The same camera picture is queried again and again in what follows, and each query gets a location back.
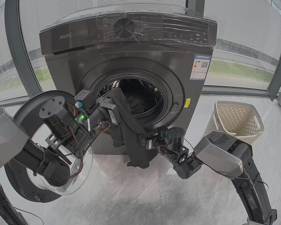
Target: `qr code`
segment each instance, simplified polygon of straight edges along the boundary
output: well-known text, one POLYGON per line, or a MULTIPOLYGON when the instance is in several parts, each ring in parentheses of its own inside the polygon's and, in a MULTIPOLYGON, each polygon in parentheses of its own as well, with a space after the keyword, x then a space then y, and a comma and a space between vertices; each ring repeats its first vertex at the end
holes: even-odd
POLYGON ((208 68, 209 62, 208 61, 202 61, 201 68, 208 68))

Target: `glass wall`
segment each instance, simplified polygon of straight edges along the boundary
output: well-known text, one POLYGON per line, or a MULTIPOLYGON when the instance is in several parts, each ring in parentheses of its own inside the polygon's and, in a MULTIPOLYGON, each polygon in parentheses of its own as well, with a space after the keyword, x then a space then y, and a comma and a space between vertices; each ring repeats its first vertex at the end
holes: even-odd
POLYGON ((205 85, 267 90, 281 53, 278 9, 271 0, 205 1, 204 16, 218 23, 205 85))
POLYGON ((39 84, 43 91, 56 89, 41 54, 39 33, 70 13, 93 7, 93 0, 20 0, 19 6, 25 46, 39 84))
POLYGON ((26 96, 15 68, 6 36, 4 8, 5 1, 0 1, 0 101, 26 96))

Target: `barcode label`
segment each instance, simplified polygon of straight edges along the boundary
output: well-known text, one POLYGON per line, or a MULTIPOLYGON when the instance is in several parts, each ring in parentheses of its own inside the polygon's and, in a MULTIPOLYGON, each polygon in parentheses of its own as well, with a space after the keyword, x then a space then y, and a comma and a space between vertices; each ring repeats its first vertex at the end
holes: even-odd
POLYGON ((205 80, 211 58, 210 55, 195 55, 190 80, 205 80))
POLYGON ((148 149, 151 149, 151 145, 152 145, 152 140, 149 140, 148 149))
POLYGON ((110 115, 110 118, 111 118, 112 123, 115 123, 115 124, 116 124, 116 119, 115 119, 115 117, 114 117, 114 114, 113 114, 112 110, 108 110, 108 112, 109 112, 109 115, 110 115))
POLYGON ((201 68, 208 68, 209 61, 202 61, 201 68))

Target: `yellow warning sticker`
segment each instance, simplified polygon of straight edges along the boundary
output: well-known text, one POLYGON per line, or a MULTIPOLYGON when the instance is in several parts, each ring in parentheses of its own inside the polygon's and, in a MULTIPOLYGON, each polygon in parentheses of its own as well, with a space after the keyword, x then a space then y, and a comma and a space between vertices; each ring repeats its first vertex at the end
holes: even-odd
POLYGON ((190 98, 187 98, 186 99, 186 102, 185 102, 185 105, 184 105, 184 108, 187 108, 190 104, 190 98))

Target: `building wall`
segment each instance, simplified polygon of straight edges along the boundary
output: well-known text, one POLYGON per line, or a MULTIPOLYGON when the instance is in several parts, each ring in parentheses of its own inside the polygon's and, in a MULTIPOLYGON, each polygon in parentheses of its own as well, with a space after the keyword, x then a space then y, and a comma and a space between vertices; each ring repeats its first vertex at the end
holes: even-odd
MULTIPOLYGON (((268 2, 270 0, 205 0, 204 16, 218 22, 217 37, 252 50, 263 53, 264 58, 270 57, 271 63, 262 57, 253 58, 238 52, 224 51, 218 46, 214 57, 234 60, 245 64, 275 70, 276 62, 281 53, 281 15, 268 2)), ((162 3, 185 6, 185 0, 97 0, 97 6, 120 3, 162 3)), ((78 10, 91 8, 95 0, 20 0, 20 20, 25 45, 34 67, 46 65, 40 52, 39 32, 46 26, 78 10)), ((16 69, 7 67, 12 60, 4 26, 4 12, 0 12, 0 80, 16 74, 16 69)))
MULTIPOLYGON (((254 4, 244 0, 205 0, 204 16, 217 21, 217 38, 247 46, 279 60, 281 15, 265 0, 255 0, 254 4)), ((274 66, 262 60, 222 52, 215 49, 214 56, 275 70, 274 66)))

